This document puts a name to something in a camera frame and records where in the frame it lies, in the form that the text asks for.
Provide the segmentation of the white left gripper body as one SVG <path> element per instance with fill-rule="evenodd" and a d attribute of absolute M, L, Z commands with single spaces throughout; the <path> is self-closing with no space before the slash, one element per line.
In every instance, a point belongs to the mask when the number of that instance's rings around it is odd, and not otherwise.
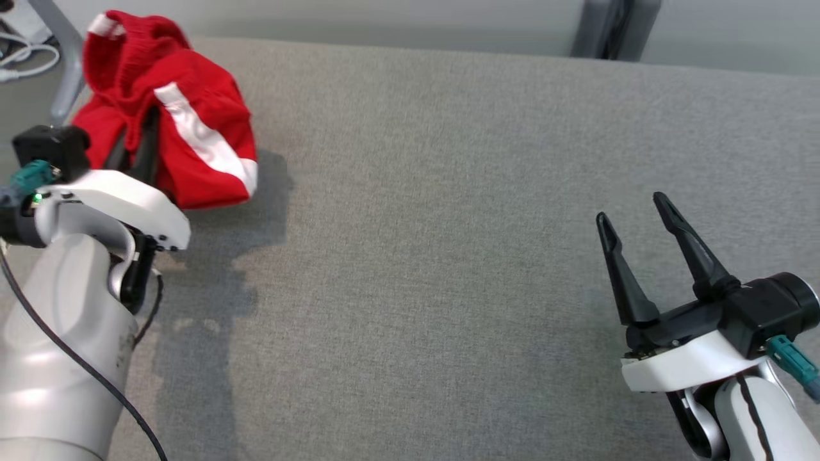
<path fill-rule="evenodd" d="M 188 248 L 190 222 L 160 190 L 117 170 L 88 170 L 67 184 L 38 188 L 42 199 L 33 222 L 49 243 L 58 230 L 58 206 L 79 204 L 154 238 L 162 247 Z"/>

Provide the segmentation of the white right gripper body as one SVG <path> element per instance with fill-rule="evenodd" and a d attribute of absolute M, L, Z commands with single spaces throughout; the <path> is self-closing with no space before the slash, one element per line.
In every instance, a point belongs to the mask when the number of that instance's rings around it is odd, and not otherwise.
<path fill-rule="evenodd" d="M 757 368 L 766 359 L 739 353 L 718 330 L 720 304 L 693 301 L 627 328 L 621 374 L 633 392 L 675 392 Z"/>

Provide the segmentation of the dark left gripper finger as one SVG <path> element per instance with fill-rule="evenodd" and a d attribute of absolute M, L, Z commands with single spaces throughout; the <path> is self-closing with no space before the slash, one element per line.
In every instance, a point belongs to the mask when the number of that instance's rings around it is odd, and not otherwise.
<path fill-rule="evenodd" d="M 126 147 L 127 126 L 123 127 L 112 145 L 110 152 L 103 163 L 103 170 L 118 170 L 118 172 L 129 172 L 131 170 L 131 155 Z"/>
<path fill-rule="evenodd" d="M 148 186 L 156 186 L 156 172 L 160 156 L 159 150 L 160 111 L 152 107 L 143 118 L 140 143 L 134 151 L 131 177 Z"/>

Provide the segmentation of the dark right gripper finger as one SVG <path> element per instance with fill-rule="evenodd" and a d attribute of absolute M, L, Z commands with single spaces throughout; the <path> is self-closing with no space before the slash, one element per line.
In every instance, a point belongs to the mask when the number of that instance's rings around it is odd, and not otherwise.
<path fill-rule="evenodd" d="M 619 321 L 623 326 L 648 326 L 659 320 L 660 312 L 636 280 L 623 256 L 623 243 L 604 212 L 596 216 L 598 238 L 612 286 Z"/>
<path fill-rule="evenodd" d="M 666 230 L 678 242 L 693 277 L 693 292 L 697 300 L 715 302 L 741 288 L 740 280 L 729 274 L 665 193 L 653 193 L 653 203 Z"/>

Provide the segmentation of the red shorts white stripe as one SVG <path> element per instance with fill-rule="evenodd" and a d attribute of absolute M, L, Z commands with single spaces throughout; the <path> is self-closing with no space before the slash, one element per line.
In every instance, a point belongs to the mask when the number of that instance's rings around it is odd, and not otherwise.
<path fill-rule="evenodd" d="M 234 206 L 254 196 L 257 149 L 251 114 L 229 71 L 195 52 L 166 17 L 109 10 L 84 44 L 92 91 L 73 124 L 90 137 L 87 157 L 103 169 L 120 144 L 134 163 L 144 120 L 158 110 L 156 187 L 187 210 Z"/>

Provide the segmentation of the white box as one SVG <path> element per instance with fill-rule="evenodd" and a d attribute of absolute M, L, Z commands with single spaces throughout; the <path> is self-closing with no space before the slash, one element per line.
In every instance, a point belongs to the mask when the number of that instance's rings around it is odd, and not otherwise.
<path fill-rule="evenodd" d="M 28 0 L 0 0 L 0 22 L 29 43 L 43 44 L 53 37 Z"/>

